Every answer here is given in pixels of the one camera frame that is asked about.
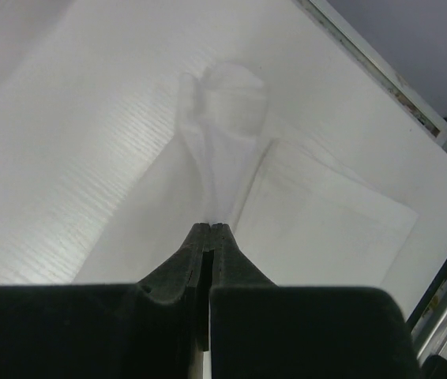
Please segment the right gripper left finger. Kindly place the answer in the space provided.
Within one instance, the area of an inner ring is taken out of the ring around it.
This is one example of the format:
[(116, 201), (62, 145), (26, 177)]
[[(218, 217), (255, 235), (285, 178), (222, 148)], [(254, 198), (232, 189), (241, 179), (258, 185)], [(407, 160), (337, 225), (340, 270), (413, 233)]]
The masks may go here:
[(199, 378), (211, 229), (136, 283), (0, 286), (0, 378)]

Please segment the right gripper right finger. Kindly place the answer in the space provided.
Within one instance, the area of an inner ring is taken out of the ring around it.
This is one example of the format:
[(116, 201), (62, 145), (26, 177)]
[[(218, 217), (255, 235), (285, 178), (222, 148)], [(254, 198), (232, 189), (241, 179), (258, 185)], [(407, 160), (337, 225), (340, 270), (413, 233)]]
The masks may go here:
[(280, 287), (211, 228), (214, 378), (419, 378), (400, 308), (374, 287)]

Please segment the white t-shirt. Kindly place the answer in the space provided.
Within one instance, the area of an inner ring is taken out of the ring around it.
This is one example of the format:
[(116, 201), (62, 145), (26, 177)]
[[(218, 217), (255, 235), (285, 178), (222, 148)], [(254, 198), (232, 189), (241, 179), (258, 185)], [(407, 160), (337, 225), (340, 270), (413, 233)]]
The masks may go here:
[(267, 109), (265, 83), (243, 66), (183, 74), (174, 136), (119, 205), (76, 282), (139, 280), (195, 223), (225, 223), (280, 285), (381, 285), (417, 214)]

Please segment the aluminium rail frame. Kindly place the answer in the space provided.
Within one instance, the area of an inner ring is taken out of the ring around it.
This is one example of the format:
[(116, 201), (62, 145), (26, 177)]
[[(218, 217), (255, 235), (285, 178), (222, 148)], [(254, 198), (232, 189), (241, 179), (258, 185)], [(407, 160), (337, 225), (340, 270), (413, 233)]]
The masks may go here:
[[(437, 144), (447, 142), (447, 123), (327, 1), (300, 6), (344, 47), (400, 103)], [(447, 258), (408, 318), (426, 378), (447, 378)]]

